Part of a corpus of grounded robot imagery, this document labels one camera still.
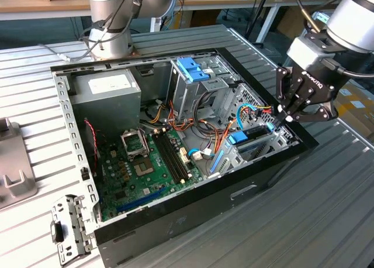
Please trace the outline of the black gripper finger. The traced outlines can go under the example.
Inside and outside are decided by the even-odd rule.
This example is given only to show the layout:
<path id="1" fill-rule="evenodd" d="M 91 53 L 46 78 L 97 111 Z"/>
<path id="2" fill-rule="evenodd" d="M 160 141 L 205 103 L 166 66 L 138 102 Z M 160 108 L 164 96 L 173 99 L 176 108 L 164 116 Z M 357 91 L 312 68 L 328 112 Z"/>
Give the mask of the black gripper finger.
<path id="1" fill-rule="evenodd" d="M 331 93 L 327 90 L 300 89 L 296 95 L 297 97 L 292 98 L 290 104 L 285 106 L 286 115 L 290 116 L 293 121 L 324 122 L 338 116 Z M 310 105 L 318 105 L 318 108 L 314 112 L 306 112 L 306 107 Z"/>
<path id="2" fill-rule="evenodd" d="M 285 122 L 294 120 L 294 114 L 300 110 L 302 100 L 296 96 L 301 82 L 293 83 L 292 70 L 287 67 L 278 67 L 276 69 L 276 93 L 275 97 L 279 104 L 277 115 L 274 121 L 275 126 L 281 126 Z"/>

